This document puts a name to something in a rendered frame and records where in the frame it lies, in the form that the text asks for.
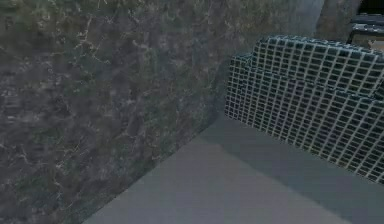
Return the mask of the dark checked sofa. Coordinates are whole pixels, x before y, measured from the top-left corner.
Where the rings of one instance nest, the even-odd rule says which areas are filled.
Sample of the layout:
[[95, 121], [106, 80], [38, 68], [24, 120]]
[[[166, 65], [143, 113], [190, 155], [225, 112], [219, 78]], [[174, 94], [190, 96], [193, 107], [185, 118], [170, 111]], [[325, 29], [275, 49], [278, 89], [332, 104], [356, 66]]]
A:
[[384, 185], [384, 52], [269, 36], [229, 62], [224, 113]]

